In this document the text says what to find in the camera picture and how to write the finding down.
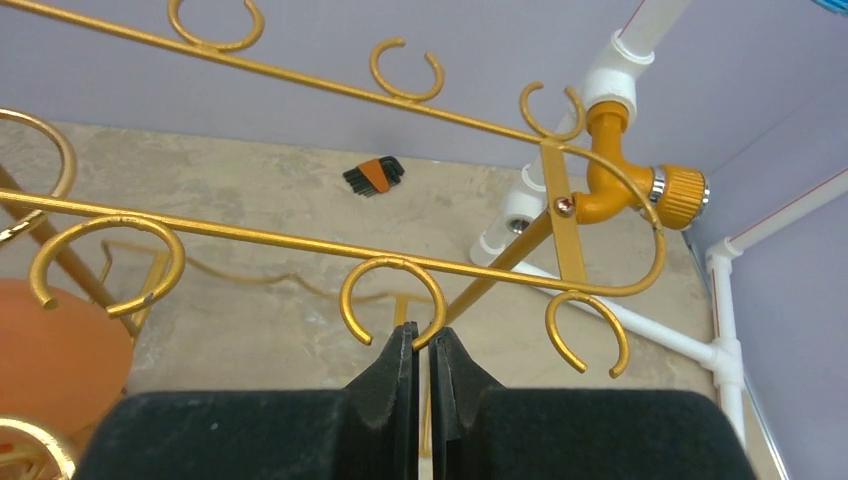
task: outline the gold metal rack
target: gold metal rack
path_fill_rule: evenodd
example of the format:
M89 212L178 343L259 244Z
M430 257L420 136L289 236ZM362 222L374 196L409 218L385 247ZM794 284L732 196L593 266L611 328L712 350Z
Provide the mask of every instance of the gold metal rack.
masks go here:
M664 228L657 211L648 200L646 194L621 168L590 150L568 143L584 130L586 123L583 105L573 89L567 88L565 90L566 96L573 103L578 113L577 121L572 131L563 134L554 133L541 126L533 117L527 101L532 92L543 87L541 82L533 82L527 85L519 95L519 108L531 131L517 130L425 105L424 102L432 100L439 94L445 82L444 69L432 53L428 52L425 55L425 60L429 63L435 76L432 88L423 93L413 93L392 85L381 73L379 60L380 56L386 50L403 47L405 42L402 38L385 40L379 43L371 52L371 74L377 85L384 92L378 93L232 55L232 52L247 49L256 43L264 30L264 17L252 0L245 0L244 5L253 18L253 28L242 40L226 44L204 40L188 31L180 20L179 12L181 4L182 0L169 0L167 12L171 25L182 41L81 15L69 10L42 5L30 0L0 0L0 6L19 9L64 23L75 24L83 28L169 50L174 53L429 116L522 142L537 144L541 151L544 166L548 209L536 218L506 248L491 267L482 267L420 255L299 237L281 232L243 228L235 225L178 217L166 213L75 201L65 198L73 183L73 172L75 171L76 164L73 149L67 140L55 128L36 117L11 109L3 109L0 110L0 119L10 119L40 130L56 144L62 157L63 169L60 180L50 195L37 195L20 191L21 189L15 183L14 179L0 167L0 204L18 220L16 225L0 232L0 247L24 232L30 233L36 241L43 245L33 260L29 279L34 295L39 299L44 308L55 307L55 300L46 289L44 275L50 262L56 258L58 263L91 296L93 301L105 308L110 315L121 317L131 335L135 337L138 329L143 324L144 317L149 312L149 308L165 296L180 279L186 255L178 236L174 232L185 232L365 260L353 269L345 279L339 294L339 309L342 319L351 334L366 345L371 343L372 336L362 327L354 315L352 291L357 280L365 272L375 268L391 267L407 270L424 282L430 291L435 304L434 318L430 325L416 339L414 343L416 349L427 345L433 335L446 324L459 317L496 282L509 282L560 290L563 293L551 300L545 314L546 329L556 350L575 369L580 372L586 370L586 364L567 346L556 326L556 311L562 302L584 302L595 308L612 326L619 344L619 358L609 373L613 378L621 375L629 360L627 337L615 315L609 309L605 308L593 295L608 297L629 296L639 293L653 284L661 273L665 259L666 245ZM574 214L575 207L578 206L576 205L578 196L574 195L568 184L568 175L564 161L564 154L566 153L586 158L590 162L594 162L606 169L629 190L635 201L643 209L644 217L652 228L655 255L650 269L639 281L625 286L604 286L587 282L578 236L578 216ZM45 220L45 212L89 217L90 220L61 234L57 234L56 230ZM114 299L103 287L102 282L76 257L68 244L92 230L127 225L158 235L168 244L171 255L159 257L156 260L156 265L151 269L148 281L140 296L115 305ZM554 237L560 272L559 279L511 271L518 262L551 235ZM165 266L168 261L170 261L170 270L166 272ZM448 304L438 283L429 273L431 271L474 277L475 280L452 303Z

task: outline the orange disc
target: orange disc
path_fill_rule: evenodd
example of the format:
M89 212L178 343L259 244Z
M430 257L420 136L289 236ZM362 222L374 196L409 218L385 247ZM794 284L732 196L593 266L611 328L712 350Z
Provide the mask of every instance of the orange disc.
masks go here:
M51 292L58 307L44 310L26 281L0 278L0 414L72 435L99 421L121 394L132 343L99 306Z

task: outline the concrete floor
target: concrete floor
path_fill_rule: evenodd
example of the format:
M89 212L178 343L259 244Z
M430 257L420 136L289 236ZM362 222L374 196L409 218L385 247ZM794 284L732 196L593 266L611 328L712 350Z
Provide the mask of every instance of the concrete floor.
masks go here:
M245 143L74 124L58 124L76 147L80 165L71 197L228 222L430 257L467 260L468 247L487 227L517 172L401 158L403 183L389 194L353 195L341 173L371 158L327 150ZM0 123L3 166L28 190L49 191L58 172L52 144L38 133ZM585 188L581 178L572 187ZM79 219L52 216L58 227ZM651 262L647 224L624 213L581 229L590 281L625 284ZM155 237L117 229L98 232L74 247L95 270L102 265L101 238L132 239L158 246ZM337 290L356 260L181 234L189 255L243 275L297 272L326 290ZM648 291L621 303L698 340L709 341L707 292L681 236L668 232L664 274ZM18 241L2 252L2 275L23 277L36 248ZM550 243L531 256L554 270ZM138 293L149 257L119 252L109 288L119 298ZM469 278L435 274L448 299ZM54 285L79 290L56 267ZM367 274L357 293L386 288L427 295L403 272ZM455 324L466 347L495 378L512 387L676 388L715 398L710 374L695 362L630 335L632 358L616 380L607 369L617 356L608 327L574 308L562 307L560 329L589 364L578 374L558 356L544 329L549 297L527 287L501 284ZM292 283L255 287L211 278L191 267L178 287L157 304L136 349L131 392L176 389L336 388L375 358L391 330L393 304L356 307L375 334L365 347L348 333L335 300ZM424 324L429 306L410 309ZM759 476L779 478L756 416L749 409L749 455ZM427 462L422 472L429 471Z

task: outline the black and orange tool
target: black and orange tool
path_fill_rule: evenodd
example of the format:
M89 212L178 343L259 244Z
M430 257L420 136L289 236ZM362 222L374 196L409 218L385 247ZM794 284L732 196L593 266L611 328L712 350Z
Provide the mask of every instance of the black and orange tool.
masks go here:
M392 156L374 158L359 164L344 173L345 180L353 187L353 193L370 197L376 193L386 193L400 183L403 167Z

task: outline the yellow tap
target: yellow tap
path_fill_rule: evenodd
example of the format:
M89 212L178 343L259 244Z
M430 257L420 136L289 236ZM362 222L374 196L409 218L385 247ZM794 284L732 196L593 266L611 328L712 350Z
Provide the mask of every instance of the yellow tap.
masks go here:
M618 102L598 103L589 110L586 120L592 151L633 178L645 195L652 195L653 190L653 195L659 197L656 207L663 225L680 230L697 218L709 201L707 181L700 171L677 165L642 167L628 162L621 153L621 138L629 116L627 108ZM574 194L578 223L600 223L625 207L638 207L624 184L599 164L590 163L586 177L589 193Z

